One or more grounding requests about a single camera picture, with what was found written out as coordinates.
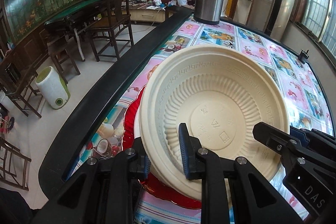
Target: white and green bin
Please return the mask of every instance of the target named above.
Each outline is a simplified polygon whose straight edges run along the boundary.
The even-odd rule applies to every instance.
[[[63,78],[51,66],[39,73],[36,85],[53,109],[60,109],[70,99],[70,92]]]

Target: white bowl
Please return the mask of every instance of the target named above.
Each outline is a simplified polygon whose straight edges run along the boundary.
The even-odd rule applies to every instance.
[[[187,47],[166,58],[143,92],[139,126],[151,172],[190,198],[201,200],[201,181],[185,178],[178,128],[220,157],[246,157],[268,180],[280,157],[252,135],[264,121],[289,133],[283,97],[270,75],[256,62],[227,47]]]

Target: white plastic bag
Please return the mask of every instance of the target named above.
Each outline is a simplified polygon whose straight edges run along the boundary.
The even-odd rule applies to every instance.
[[[177,0],[178,5],[187,5],[187,0]]]

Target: red plate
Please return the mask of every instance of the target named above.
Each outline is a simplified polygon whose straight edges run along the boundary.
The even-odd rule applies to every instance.
[[[125,111],[124,128],[125,132],[121,140],[122,150],[132,147],[134,141],[134,120],[140,105],[140,100],[145,86],[140,90],[138,97],[128,106]],[[173,188],[163,184],[152,173],[149,173],[145,181],[140,182],[142,186],[153,196],[169,200],[187,209],[201,209],[202,204],[198,200],[187,198]]]

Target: green table top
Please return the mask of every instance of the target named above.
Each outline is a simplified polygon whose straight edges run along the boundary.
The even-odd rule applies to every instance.
[[[82,9],[83,7],[91,4],[91,3],[94,3],[94,2],[97,2],[97,1],[100,1],[100,0],[82,0],[82,1],[79,1],[71,6],[69,6],[68,8],[66,8],[65,10],[59,12],[58,14],[54,15],[52,18],[50,18],[48,21],[52,21],[52,20],[56,20],[56,19],[60,19],[62,17],[65,17],[67,15],[70,15],[80,9]]]

